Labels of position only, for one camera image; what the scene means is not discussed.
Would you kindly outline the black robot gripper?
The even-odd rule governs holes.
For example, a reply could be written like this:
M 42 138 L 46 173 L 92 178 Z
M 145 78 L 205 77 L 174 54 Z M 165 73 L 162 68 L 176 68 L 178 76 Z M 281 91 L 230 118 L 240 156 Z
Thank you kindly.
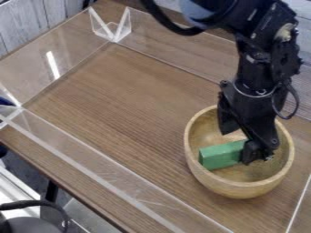
M 266 161 L 278 148 L 276 117 L 284 106 L 288 90 L 281 85 L 258 95 L 241 89 L 237 81 L 220 83 L 217 121 L 222 135 L 238 129 L 248 140 L 240 152 L 240 162 L 249 165 L 256 160 Z

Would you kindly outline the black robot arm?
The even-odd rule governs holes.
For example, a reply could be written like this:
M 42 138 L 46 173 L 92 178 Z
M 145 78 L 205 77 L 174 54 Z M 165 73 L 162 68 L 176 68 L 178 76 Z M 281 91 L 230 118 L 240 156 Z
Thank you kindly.
M 276 119 L 286 98 L 297 97 L 290 78 L 298 74 L 296 14 L 281 0 L 181 0 L 184 18 L 201 30 L 230 32 L 238 55 L 234 79 L 220 83 L 218 129 L 241 130 L 248 140 L 238 161 L 266 160 L 278 148 Z

